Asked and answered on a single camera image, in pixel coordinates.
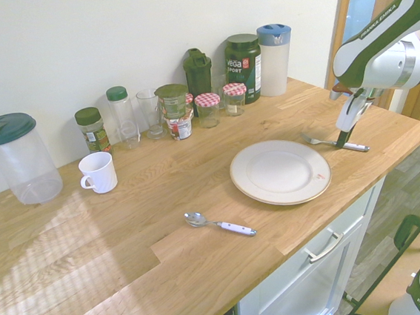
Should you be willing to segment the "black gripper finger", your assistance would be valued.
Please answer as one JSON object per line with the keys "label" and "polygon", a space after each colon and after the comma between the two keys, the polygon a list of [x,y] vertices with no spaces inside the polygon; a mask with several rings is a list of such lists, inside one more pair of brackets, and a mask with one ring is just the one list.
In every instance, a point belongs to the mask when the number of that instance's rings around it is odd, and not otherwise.
{"label": "black gripper finger", "polygon": [[348,142],[353,130],[354,130],[354,127],[352,129],[348,130],[348,131],[343,131],[343,130],[340,131],[339,137],[336,141],[336,147],[338,149],[341,149],[346,145],[346,143]]}

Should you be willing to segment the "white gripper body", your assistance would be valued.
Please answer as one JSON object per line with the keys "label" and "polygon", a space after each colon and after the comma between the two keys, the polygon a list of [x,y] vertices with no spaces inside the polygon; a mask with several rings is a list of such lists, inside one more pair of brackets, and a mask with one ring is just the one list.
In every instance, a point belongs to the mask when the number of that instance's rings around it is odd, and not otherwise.
{"label": "white gripper body", "polygon": [[337,119],[336,127],[348,133],[356,125],[357,121],[362,117],[371,106],[369,99],[369,90],[361,89],[356,91],[350,98],[344,103],[344,107],[341,109],[339,117]]}

